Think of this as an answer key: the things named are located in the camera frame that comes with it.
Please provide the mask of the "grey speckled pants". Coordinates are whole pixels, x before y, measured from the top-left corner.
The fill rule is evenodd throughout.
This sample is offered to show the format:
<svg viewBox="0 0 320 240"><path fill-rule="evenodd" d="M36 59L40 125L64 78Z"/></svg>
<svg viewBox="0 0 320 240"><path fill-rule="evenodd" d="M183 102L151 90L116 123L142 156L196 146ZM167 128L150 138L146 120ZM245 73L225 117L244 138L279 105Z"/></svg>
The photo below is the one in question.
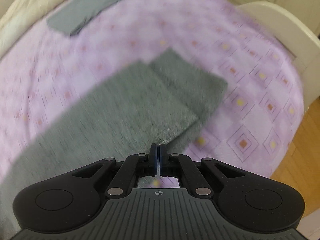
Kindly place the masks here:
<svg viewBox="0 0 320 240"><path fill-rule="evenodd" d="M227 81L166 50L97 85L38 135L1 184L1 239L19 231L12 210L25 187L106 157L124 160L166 144L181 153L223 100Z"/></svg>

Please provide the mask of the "cream quilted blanket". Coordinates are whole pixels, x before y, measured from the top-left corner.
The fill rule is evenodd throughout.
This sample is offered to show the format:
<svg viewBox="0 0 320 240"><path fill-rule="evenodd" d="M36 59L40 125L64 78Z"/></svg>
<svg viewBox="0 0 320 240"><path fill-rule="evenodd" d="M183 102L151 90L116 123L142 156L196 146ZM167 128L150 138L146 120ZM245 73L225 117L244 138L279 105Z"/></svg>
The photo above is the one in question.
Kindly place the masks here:
<svg viewBox="0 0 320 240"><path fill-rule="evenodd" d="M39 19L66 0L14 0L1 18L1 57Z"/></svg>

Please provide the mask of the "purple patterned bed sheet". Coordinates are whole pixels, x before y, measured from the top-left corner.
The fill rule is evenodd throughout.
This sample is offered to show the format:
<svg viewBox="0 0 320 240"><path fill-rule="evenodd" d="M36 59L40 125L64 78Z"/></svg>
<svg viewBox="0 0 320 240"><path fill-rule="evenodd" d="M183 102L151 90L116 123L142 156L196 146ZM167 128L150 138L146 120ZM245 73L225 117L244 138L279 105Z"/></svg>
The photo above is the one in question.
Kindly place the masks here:
<svg viewBox="0 0 320 240"><path fill-rule="evenodd" d="M226 0L120 0L78 35L35 22L1 58L1 184L38 135L97 85L166 50L227 81L223 100L181 154L270 177L304 114L289 52Z"/></svg>

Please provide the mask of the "folded blue-grey garment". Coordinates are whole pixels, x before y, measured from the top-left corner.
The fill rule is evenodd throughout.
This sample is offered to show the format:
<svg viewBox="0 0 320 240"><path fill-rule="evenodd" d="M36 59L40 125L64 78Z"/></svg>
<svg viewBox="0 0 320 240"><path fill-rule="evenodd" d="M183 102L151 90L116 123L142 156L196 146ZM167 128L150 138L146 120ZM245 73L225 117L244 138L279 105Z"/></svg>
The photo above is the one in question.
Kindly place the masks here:
<svg viewBox="0 0 320 240"><path fill-rule="evenodd" d="M47 18L48 27L67 36L80 31L106 8L120 0L72 0Z"/></svg>

